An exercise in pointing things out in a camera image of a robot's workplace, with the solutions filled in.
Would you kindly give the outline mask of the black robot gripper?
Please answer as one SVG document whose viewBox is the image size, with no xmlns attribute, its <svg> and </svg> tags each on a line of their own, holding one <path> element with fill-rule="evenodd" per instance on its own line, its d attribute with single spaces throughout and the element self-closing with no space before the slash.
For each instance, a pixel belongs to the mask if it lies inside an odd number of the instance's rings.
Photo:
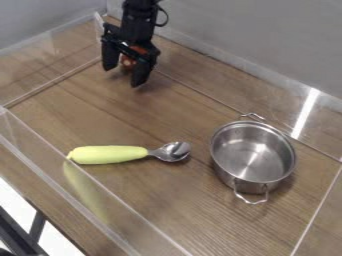
<svg viewBox="0 0 342 256">
<path fill-rule="evenodd" d="M 131 46 L 139 46 L 147 50 L 146 54 L 139 54 L 131 49 Z M 118 66 L 120 56 L 127 55 L 136 63 L 132 67 L 131 87 L 143 85 L 150 77 L 151 71 L 161 55 L 161 50 L 153 42 L 130 42 L 122 35 L 120 28 L 114 24 L 104 23 L 104 34 L 102 36 L 102 62 L 106 71 Z"/>
</svg>

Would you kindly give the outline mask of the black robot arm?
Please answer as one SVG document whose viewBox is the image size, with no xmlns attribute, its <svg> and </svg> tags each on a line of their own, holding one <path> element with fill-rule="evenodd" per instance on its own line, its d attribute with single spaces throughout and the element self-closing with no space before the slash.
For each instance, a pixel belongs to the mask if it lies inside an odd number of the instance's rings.
<svg viewBox="0 0 342 256">
<path fill-rule="evenodd" d="M 162 0 L 124 0 L 120 26 L 103 23 L 102 65 L 106 71 L 118 67 L 126 60 L 131 63 L 131 87 L 143 85 L 157 65 L 161 50 L 153 43 L 157 27 L 167 25 L 169 20 L 158 22 L 158 13 L 166 13 Z"/>
</svg>

